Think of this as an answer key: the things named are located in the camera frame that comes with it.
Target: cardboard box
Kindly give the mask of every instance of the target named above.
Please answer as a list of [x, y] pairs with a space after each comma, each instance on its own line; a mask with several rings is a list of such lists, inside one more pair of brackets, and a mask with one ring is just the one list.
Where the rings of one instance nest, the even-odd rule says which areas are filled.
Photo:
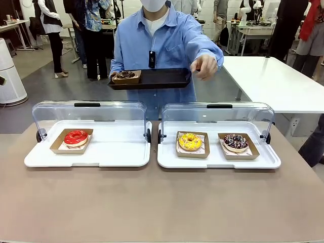
[[[64, 142], [65, 136], [72, 131], [75, 130], [83, 130], [85, 131], [89, 137], [85, 145], [82, 145], [82, 149], [59, 149], [62, 143]], [[57, 137], [57, 139], [54, 141], [50, 149], [55, 153], [55, 154], [84, 154], [87, 146], [89, 145], [91, 138], [92, 138], [92, 133], [93, 129], [64, 129], [61, 134]]]
[[[204, 153], [195, 153], [196, 151], [187, 151], [185, 152], [179, 152], [179, 150], [183, 150], [183, 148], [181, 148], [181, 146], [179, 145], [179, 137], [180, 134], [185, 134], [185, 133], [193, 133], [196, 135], [200, 135], [200, 136], [204, 136], [204, 140], [203, 140], [203, 145], [205, 146], [205, 152]], [[209, 150], [209, 140], [208, 140], [208, 134], [207, 133], [200, 133], [200, 132], [185, 132], [185, 131], [178, 131], [177, 132], [177, 137], [176, 137], [176, 153], [178, 157], [184, 157], [184, 158], [207, 158], [210, 150]]]
[[131, 78], [117, 78], [117, 74], [112, 78], [112, 81], [117, 85], [135, 85], [140, 81], [142, 71], [132, 71], [135, 76]]
[[246, 150], [242, 153], [235, 153], [235, 152], [229, 151], [223, 144], [224, 138], [228, 134], [231, 134], [231, 133], [219, 133], [218, 134], [220, 146], [222, 148], [222, 151], [223, 151], [226, 159], [228, 159], [228, 160], [233, 160], [233, 159], [254, 160], [260, 155], [257, 147], [254, 145], [251, 138], [246, 133], [235, 133], [235, 134], [241, 135], [247, 139], [247, 141], [249, 143], [249, 147], [248, 147], [249, 150]]

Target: white tray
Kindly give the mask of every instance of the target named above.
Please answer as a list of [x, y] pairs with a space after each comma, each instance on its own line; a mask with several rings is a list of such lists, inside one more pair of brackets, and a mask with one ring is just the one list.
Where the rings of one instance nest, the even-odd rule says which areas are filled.
[[[176, 154], [178, 131], [208, 133], [209, 156], [206, 159], [178, 157]], [[255, 160], [226, 160], [219, 144], [218, 133], [247, 133], [260, 155]], [[167, 137], [158, 145], [157, 161], [165, 168], [276, 169], [281, 165], [280, 158], [272, 147], [261, 141], [257, 127], [247, 121], [219, 121], [217, 123], [166, 121], [164, 122], [164, 134]]]
[[[148, 163], [151, 144], [144, 134], [140, 120], [62, 120], [47, 132], [46, 140], [36, 144], [25, 158], [28, 167], [140, 167]], [[55, 154], [51, 145], [67, 128], [93, 129], [93, 137], [82, 155]], [[152, 131], [152, 123], [147, 122]]]

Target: gray shirt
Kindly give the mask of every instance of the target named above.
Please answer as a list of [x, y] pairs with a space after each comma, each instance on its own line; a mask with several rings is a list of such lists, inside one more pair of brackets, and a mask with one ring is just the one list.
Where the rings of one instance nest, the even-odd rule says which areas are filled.
[[226, 19], [227, 5], [228, 0], [214, 0], [214, 13], [216, 12], [218, 17]]
[[197, 12], [198, 3], [197, 0], [171, 0], [176, 11], [180, 11], [184, 14], [191, 14]]

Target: clear plastic cover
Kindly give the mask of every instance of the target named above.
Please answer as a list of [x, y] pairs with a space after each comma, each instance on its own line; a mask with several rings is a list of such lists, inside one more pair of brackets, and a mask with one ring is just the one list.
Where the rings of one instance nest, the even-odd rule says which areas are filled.
[[161, 140], [167, 136], [165, 128], [168, 122], [197, 122], [197, 123], [231, 123], [236, 126], [241, 123], [253, 124], [266, 141], [274, 111], [267, 104], [256, 102], [232, 103], [187, 103], [167, 104], [162, 110]]
[[116, 120], [143, 121], [146, 136], [146, 106], [141, 102], [119, 101], [43, 101], [32, 109], [38, 132], [45, 140], [50, 128], [59, 121], [114, 122]]

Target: donut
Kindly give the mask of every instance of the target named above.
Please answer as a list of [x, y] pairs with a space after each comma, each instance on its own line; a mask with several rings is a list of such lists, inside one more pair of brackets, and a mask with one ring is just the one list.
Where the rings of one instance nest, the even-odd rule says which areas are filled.
[[248, 148], [249, 143], [242, 135], [228, 134], [224, 138], [224, 146], [229, 151], [242, 153]]
[[183, 134], [181, 138], [179, 138], [180, 147], [187, 151], [195, 151], [199, 149], [202, 143], [200, 136], [193, 133]]
[[71, 147], [71, 148], [80, 147], [87, 142], [88, 137], [89, 137], [89, 135], [85, 131], [75, 130], [75, 131], [69, 132], [64, 137], [64, 145]]
[[122, 71], [117, 74], [117, 78], [120, 78], [120, 79], [132, 78], [132, 77], [135, 77], [135, 74], [131, 71]]

